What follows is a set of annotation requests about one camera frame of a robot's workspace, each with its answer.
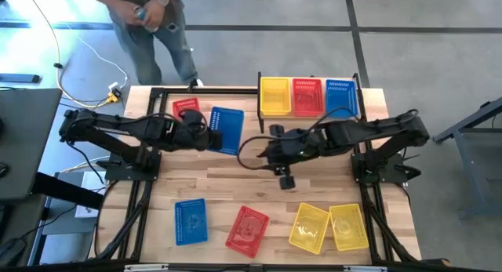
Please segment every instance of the yellow plastic basket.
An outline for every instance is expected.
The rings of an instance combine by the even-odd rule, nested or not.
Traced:
[[[339,251],[368,247],[368,237],[358,204],[331,206],[329,214]]]
[[[289,243],[314,254],[321,252],[329,212],[301,203],[289,236]]]
[[[287,115],[291,112],[291,89],[288,78],[263,77],[260,109],[264,115]]]

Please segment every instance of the wooden table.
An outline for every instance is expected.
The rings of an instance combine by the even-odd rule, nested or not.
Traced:
[[[127,118],[145,115],[151,87],[133,86],[125,109]],[[387,106],[382,89],[363,89],[364,102],[369,120],[387,118]],[[169,95],[168,112],[172,102],[192,97]],[[256,96],[252,95],[197,95],[202,113],[210,118],[213,106],[245,111],[241,142],[260,134],[256,115]],[[308,127],[312,120],[266,120],[270,124],[282,124],[287,129]],[[137,140],[122,137],[130,144]],[[264,159],[256,158],[266,140],[255,140],[242,152],[243,161],[261,165]],[[382,140],[375,141],[379,147]],[[280,190],[278,177],[269,171],[252,171],[239,166],[235,156],[211,151],[177,151],[162,154],[158,180],[154,183],[141,262],[171,263],[302,263],[302,264],[369,264],[369,250],[339,252],[329,225],[322,252],[314,255],[292,246],[289,240],[296,211],[301,202],[328,210],[331,205],[361,204],[361,195],[351,174],[350,154],[331,158],[319,158],[292,166],[296,188]],[[394,184],[382,184],[382,195],[387,221],[395,235],[409,250],[420,258],[417,236],[408,200],[402,189]],[[124,222],[131,183],[119,182],[104,203],[99,224],[100,251],[115,236]],[[209,226],[209,241],[196,245],[176,246],[173,206],[177,201],[205,198]],[[247,205],[270,216],[265,237],[255,259],[250,259],[225,247],[228,233],[242,205]],[[129,251],[133,247],[136,228],[129,239]],[[384,256],[382,237],[376,229],[380,255]]]

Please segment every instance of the blue basket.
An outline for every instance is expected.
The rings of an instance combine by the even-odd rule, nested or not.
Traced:
[[[338,107],[344,107],[359,116],[358,98],[354,81],[326,80],[326,113]],[[329,115],[331,118],[348,119],[351,112],[340,109]]]
[[[204,198],[177,202],[174,209],[176,245],[207,241],[206,200]]]
[[[223,143],[220,150],[209,148],[222,154],[237,155],[241,143],[242,126],[244,125],[244,111],[213,107],[209,127],[222,133]]]

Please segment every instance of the red plastic basket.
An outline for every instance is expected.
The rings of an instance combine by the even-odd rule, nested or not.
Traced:
[[[242,206],[225,245],[250,258],[255,258],[268,225],[268,216]]]
[[[301,117],[316,117],[322,114],[321,80],[293,79],[294,114]]]
[[[200,108],[198,107],[197,98],[190,98],[190,99],[178,100],[178,101],[173,102],[173,115],[174,115],[174,117],[181,119],[180,112],[187,110],[187,109],[193,109],[196,111],[200,111]]]

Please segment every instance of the concrete floor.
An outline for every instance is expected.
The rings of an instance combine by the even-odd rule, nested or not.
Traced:
[[[3,72],[36,73],[34,87],[55,87],[55,48],[30,0],[0,5],[0,22],[31,22],[32,29],[0,28]],[[37,0],[53,23],[108,23],[107,10],[93,0]],[[349,26],[345,0],[184,0],[190,25],[317,25]],[[502,27],[502,0],[354,0],[359,26],[367,27]],[[57,30],[64,86],[75,97],[102,98],[121,73],[97,59],[76,36],[102,56],[118,63],[136,85],[129,59],[113,31]],[[188,31],[195,63],[207,85],[255,85],[265,75],[350,77],[358,70],[351,32]],[[366,34],[361,33],[369,84],[383,88],[391,114],[416,108],[429,133],[437,134],[502,95],[502,34]],[[179,83],[165,48],[156,43],[166,84]],[[61,107],[61,115],[66,107]],[[120,104],[100,112],[121,114]],[[58,142],[56,117],[41,171],[54,173],[82,161]],[[502,126],[502,117],[495,125]],[[92,145],[82,149],[90,158],[106,155]],[[501,270],[502,218],[480,216],[459,220],[457,210],[469,205],[467,179],[453,141],[430,142],[409,163],[423,175],[409,183],[420,250],[424,258],[445,257],[455,266]],[[62,256],[56,246],[89,245],[88,238],[62,235],[49,239],[42,262],[81,259]]]

